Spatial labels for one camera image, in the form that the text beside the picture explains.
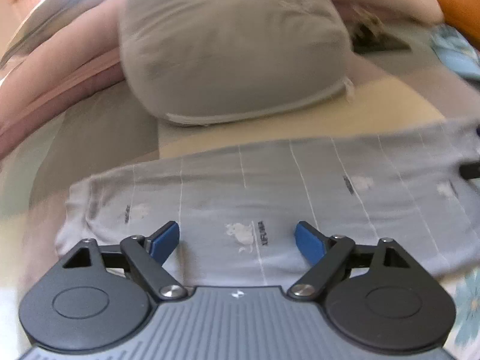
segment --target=gray blanket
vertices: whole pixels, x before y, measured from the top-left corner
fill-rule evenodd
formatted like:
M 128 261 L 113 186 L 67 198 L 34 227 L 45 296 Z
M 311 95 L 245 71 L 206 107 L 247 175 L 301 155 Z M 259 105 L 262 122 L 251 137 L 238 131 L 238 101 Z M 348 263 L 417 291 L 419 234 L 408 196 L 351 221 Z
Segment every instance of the gray blanket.
M 393 237 L 441 275 L 480 256 L 480 194 L 458 175 L 479 157 L 477 125 L 262 142 L 113 169 L 71 187 L 57 249 L 175 220 L 181 245 L 164 266 L 185 285 L 288 287 L 308 269 L 293 237 L 305 220 L 357 243 Z

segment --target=gray pillow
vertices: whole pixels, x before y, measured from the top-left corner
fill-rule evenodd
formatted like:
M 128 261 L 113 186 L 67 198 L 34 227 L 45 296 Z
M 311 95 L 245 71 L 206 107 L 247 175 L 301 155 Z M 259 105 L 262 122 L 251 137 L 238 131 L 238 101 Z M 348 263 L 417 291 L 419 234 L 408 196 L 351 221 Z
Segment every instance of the gray pillow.
M 208 125 L 304 107 L 344 88 L 330 0 L 127 0 L 121 60 L 154 116 Z

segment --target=bed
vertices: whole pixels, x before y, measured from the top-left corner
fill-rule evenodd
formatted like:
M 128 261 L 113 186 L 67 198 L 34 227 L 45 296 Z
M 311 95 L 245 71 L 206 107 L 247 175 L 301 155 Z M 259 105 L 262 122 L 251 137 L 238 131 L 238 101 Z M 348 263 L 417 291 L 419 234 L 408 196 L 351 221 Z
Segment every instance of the bed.
M 348 76 L 354 93 L 288 114 L 176 127 L 150 116 L 123 80 L 59 113 L 0 163 L 0 228 L 23 234 L 20 257 L 5 251 L 8 263 L 21 260 L 12 265 L 6 285 L 20 278 L 21 297 L 57 261 L 55 237 L 66 219 L 69 188 L 91 175 L 244 143 L 388 133 L 445 118 L 480 118 L 478 89 L 441 65 L 430 49 L 428 28 L 402 20 L 387 30 L 409 43 L 411 51 L 352 53 Z M 470 270 L 439 279 L 455 295 L 469 280 L 465 272 Z M 447 350 L 458 359 L 477 359 L 480 337 L 472 335 L 462 345 L 457 336 L 458 329 L 447 340 Z

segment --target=black circular pad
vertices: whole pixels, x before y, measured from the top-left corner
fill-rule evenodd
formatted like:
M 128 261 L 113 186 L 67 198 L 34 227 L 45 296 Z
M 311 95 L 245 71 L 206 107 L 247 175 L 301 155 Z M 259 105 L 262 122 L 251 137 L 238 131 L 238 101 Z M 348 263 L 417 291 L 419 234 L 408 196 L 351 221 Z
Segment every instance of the black circular pad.
M 392 269 L 347 279 L 326 296 L 326 315 L 340 333 L 375 352 L 408 354 L 441 345 L 455 318 L 452 299 L 433 279 L 414 277 L 411 269 Z
M 47 273 L 23 298 L 20 322 L 54 350 L 94 350 L 113 344 L 147 318 L 147 294 L 133 281 L 92 268 Z
M 95 287 L 74 287 L 57 294 L 53 308 L 65 318 L 85 319 L 99 315 L 109 302 L 105 291 Z
M 366 301 L 375 314 L 393 319 L 411 317 L 422 307 L 422 300 L 414 291 L 397 286 L 375 288 Z

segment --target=ribbed plastic surface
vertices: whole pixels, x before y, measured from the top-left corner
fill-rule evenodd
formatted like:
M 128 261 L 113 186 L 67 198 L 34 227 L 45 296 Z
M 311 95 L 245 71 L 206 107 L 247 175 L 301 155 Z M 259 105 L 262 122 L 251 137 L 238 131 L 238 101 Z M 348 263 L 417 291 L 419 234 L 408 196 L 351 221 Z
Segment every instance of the ribbed plastic surface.
M 23 360 L 376 360 L 342 339 L 313 303 L 288 300 L 277 287 L 200 287 L 182 302 L 164 303 L 130 341 L 90 355 L 34 348 Z M 442 349 L 404 356 L 451 360 Z

